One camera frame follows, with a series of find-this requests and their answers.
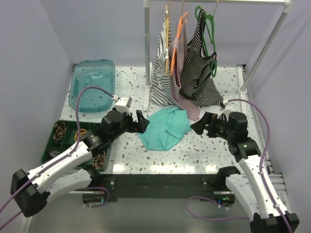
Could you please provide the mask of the green hanger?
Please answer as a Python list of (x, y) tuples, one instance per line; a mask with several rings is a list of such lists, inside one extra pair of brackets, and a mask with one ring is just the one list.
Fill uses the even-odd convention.
[[(208, 37), (209, 37), (210, 43), (211, 43), (212, 48), (213, 48), (213, 53), (215, 53), (215, 54), (217, 54), (216, 41), (215, 41), (215, 37), (214, 37), (214, 32), (215, 32), (214, 13), (215, 13), (216, 9), (217, 9), (217, 5), (216, 5), (212, 15), (207, 14), (206, 12), (204, 13), (205, 27), (207, 29)], [(217, 57), (215, 57), (215, 61), (213, 61), (209, 65), (210, 71), (211, 71), (211, 76), (213, 78), (215, 78), (215, 76), (217, 74), (217, 67), (218, 67), (217, 62), (218, 62)]]

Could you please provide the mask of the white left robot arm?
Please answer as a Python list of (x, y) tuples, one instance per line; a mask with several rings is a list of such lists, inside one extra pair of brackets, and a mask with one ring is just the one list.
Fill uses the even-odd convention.
[(116, 109), (108, 112), (101, 123), (87, 131), (72, 146), (40, 167), (28, 172), (19, 169), (12, 176), (10, 194), (25, 217), (39, 213), (56, 196), (75, 189), (96, 190), (101, 179), (96, 169), (87, 166), (72, 175), (66, 172), (108, 149), (124, 133), (143, 133), (149, 125), (142, 111), (132, 114)]

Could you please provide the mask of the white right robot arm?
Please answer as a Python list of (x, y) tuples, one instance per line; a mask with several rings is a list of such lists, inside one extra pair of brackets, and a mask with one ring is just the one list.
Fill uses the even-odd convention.
[(298, 216), (290, 213), (279, 198), (261, 161), (259, 147), (248, 136), (247, 126), (247, 117), (241, 112), (232, 112), (228, 117), (206, 112), (191, 129), (198, 135), (207, 131), (208, 137), (227, 142), (240, 169), (219, 169), (212, 185), (233, 192), (248, 215), (251, 232), (293, 233), (299, 225)]

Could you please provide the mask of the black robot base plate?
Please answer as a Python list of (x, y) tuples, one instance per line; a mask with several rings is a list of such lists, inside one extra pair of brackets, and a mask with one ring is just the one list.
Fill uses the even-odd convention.
[(103, 174), (93, 180), (90, 190), (83, 192), (84, 204), (102, 203), (107, 194), (95, 187), (106, 188), (109, 201), (118, 199), (187, 199), (201, 196), (224, 206), (235, 203), (236, 198), (224, 186), (214, 186), (215, 174)]

